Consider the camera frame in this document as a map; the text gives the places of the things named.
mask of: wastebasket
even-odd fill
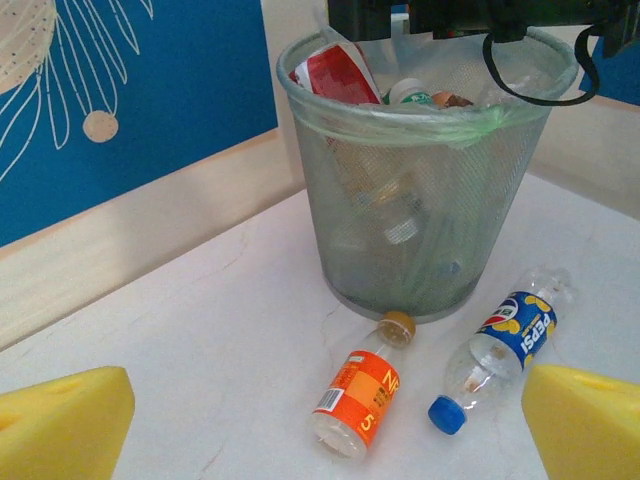
[[[431,92],[474,101],[498,88],[483,36],[394,41],[405,42],[396,49],[402,76]],[[326,280],[370,316],[440,318],[477,284],[550,108],[515,98],[445,110],[342,104],[289,77],[325,44],[315,34],[289,46],[277,74],[294,114]],[[494,45],[493,54],[507,84],[524,82],[527,95],[558,99],[577,75],[572,50],[538,29]],[[378,62],[367,61],[378,80]]]

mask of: table surface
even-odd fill
[[[115,480],[544,479],[520,408],[524,375],[454,437],[426,409],[451,351],[542,263],[567,267],[582,294],[535,362],[640,383],[639,239],[637,221],[525,176],[470,300],[418,327],[358,467],[334,462],[305,428],[374,323],[327,289],[304,192],[0,353],[0,391],[124,366],[136,413]]]

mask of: sponge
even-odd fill
[[[133,411],[120,367],[0,395],[0,480],[110,479]]]
[[[522,409],[550,480],[640,479],[640,385],[539,365]]]

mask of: orange bottle label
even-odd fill
[[[314,413],[340,420],[370,447],[399,386],[400,377],[386,360],[356,350],[349,355]]]

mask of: white bottle cap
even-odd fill
[[[389,90],[389,105],[402,102],[409,93],[427,93],[427,87],[417,78],[405,78],[396,83]]]

